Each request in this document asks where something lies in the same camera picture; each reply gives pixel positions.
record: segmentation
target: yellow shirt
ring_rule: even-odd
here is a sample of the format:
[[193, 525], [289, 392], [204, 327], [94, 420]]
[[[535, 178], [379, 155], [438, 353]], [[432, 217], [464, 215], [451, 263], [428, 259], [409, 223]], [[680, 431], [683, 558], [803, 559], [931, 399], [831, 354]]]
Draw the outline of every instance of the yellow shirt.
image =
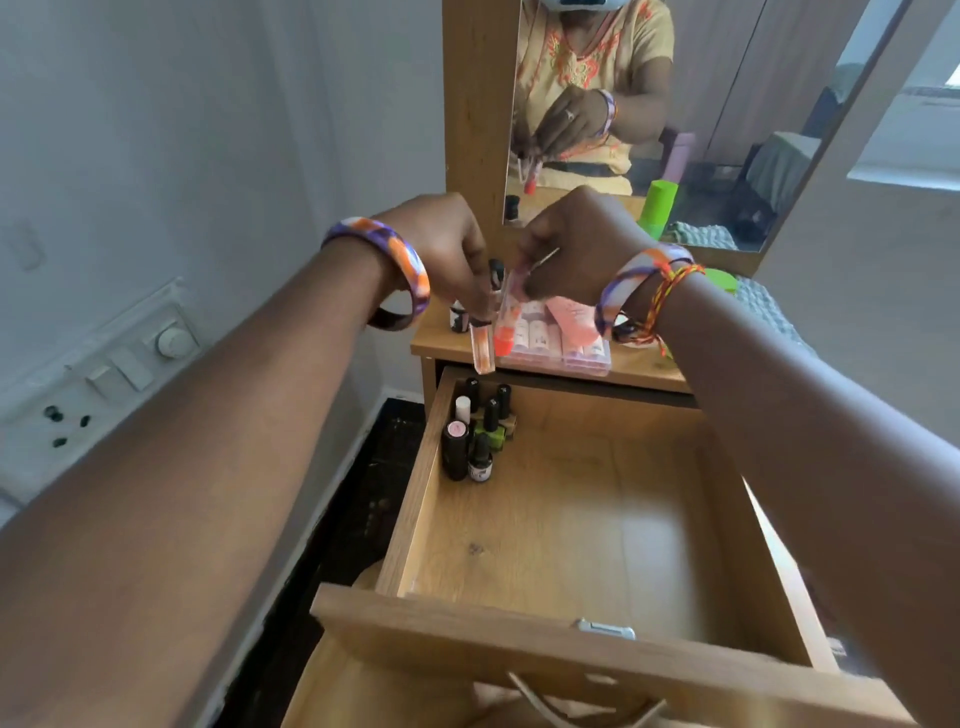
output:
[[[550, 106], [570, 84], [629, 93], [632, 69], [654, 58], [673, 58], [673, 20], [662, 0], [631, 0], [608, 13], [586, 52], [577, 56], [566, 41], [560, 14], [538, 0], [523, 0], [516, 45], [514, 120], [535, 131]], [[606, 164], [617, 175], [630, 169], [630, 145], [612, 134], [586, 139], [559, 157], [560, 161]], [[578, 184], [630, 194], [624, 178], [584, 178], [544, 169], [540, 184], [572, 189]]]

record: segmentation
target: wooden drawer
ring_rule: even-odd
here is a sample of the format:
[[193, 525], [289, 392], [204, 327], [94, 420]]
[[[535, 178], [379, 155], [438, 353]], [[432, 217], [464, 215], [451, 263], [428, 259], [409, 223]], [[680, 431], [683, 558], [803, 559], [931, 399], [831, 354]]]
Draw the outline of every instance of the wooden drawer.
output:
[[348, 651], [620, 710], [662, 699], [711, 726], [912, 724], [882, 681], [839, 672], [698, 409], [496, 373], [482, 388], [513, 386], [515, 439], [488, 482], [452, 482], [440, 438], [469, 376], [444, 371], [375, 592], [317, 593], [313, 614]]

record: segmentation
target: person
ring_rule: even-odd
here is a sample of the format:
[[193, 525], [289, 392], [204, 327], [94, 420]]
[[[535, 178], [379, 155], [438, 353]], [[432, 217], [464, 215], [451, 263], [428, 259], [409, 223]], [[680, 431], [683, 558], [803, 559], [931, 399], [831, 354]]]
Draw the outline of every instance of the person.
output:
[[[434, 295], [485, 315], [483, 236], [456, 194], [377, 218]], [[596, 303], [659, 244], [586, 187], [524, 234], [534, 298]], [[402, 287], [343, 235], [0, 532], [0, 720], [169, 725], [261, 573], [357, 336]], [[656, 277], [625, 304], [643, 320]], [[657, 332], [818, 593], [927, 728], [960, 716], [960, 451], [781, 338], [704, 276]]]
[[666, 124], [673, 43], [662, 0], [524, 0], [513, 149], [542, 159], [539, 184], [632, 193], [631, 145]]

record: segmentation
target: drawer handle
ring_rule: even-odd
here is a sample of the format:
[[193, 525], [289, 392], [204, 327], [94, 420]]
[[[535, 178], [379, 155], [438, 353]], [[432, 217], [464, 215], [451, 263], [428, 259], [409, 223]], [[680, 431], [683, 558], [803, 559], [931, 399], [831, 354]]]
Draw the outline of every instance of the drawer handle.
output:
[[[513, 672], [508, 672], [507, 675], [510, 676], [511, 681], [513, 681], [514, 685], [516, 685], [516, 689], [519, 690], [523, 697], [529, 701], [534, 710], [546, 718], [546, 720], [550, 723], [550, 725], [554, 726], [554, 728], [582, 728], [582, 726], [571, 722], [566, 716], [562, 715], [546, 700], [540, 697], [540, 695], [533, 688], [527, 685], [521, 677]], [[646, 725], [648, 720], [660, 712], [660, 709], [664, 705], [666, 705], [666, 700], [658, 700], [652, 705], [644, 706], [640, 709], [638, 714], [628, 717], [623, 723], [619, 723], [616, 726], [611, 726], [611, 728], [642, 728], [642, 726]]]

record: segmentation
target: friendship bracelet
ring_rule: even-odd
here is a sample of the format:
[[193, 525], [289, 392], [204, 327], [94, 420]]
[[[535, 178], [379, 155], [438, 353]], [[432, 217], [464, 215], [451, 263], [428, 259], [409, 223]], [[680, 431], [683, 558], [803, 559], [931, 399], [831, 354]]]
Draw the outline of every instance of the friendship bracelet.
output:
[[417, 251], [393, 228], [369, 217], [348, 217], [341, 220], [326, 232], [321, 248], [333, 238], [344, 236], [363, 238], [387, 254], [390, 260], [399, 266], [410, 288], [412, 313], [393, 313], [377, 308], [370, 318], [370, 326], [387, 331], [399, 331], [409, 327], [430, 304], [430, 281]]
[[654, 299], [650, 303], [650, 309], [647, 311], [647, 321], [643, 325], [643, 328], [631, 337], [630, 343], [649, 344], [656, 341], [660, 344], [660, 353], [666, 353], [663, 340], [654, 333], [654, 326], [657, 324], [657, 319], [660, 316], [660, 311], [663, 309], [663, 302], [666, 301], [666, 297], [670, 295], [670, 292], [677, 287], [677, 284], [681, 280], [692, 273], [703, 273], [706, 275], [707, 270], [702, 265], [694, 264], [685, 266], [679, 271], [670, 270], [668, 275], [664, 274], [663, 281], [660, 282], [657, 293], [654, 294]]
[[597, 134], [597, 137], [606, 136], [610, 133], [610, 127], [613, 126], [613, 121], [616, 119], [616, 100], [613, 98], [613, 94], [609, 91], [605, 91], [603, 88], [598, 88], [601, 94], [603, 94], [604, 99], [607, 101], [607, 121], [604, 122], [603, 129]]
[[651, 275], [660, 271], [665, 278], [672, 274], [670, 265], [678, 261], [693, 262], [693, 257], [679, 245], [648, 248], [627, 261], [600, 294], [593, 322], [601, 336], [608, 337], [620, 310], [634, 291]]

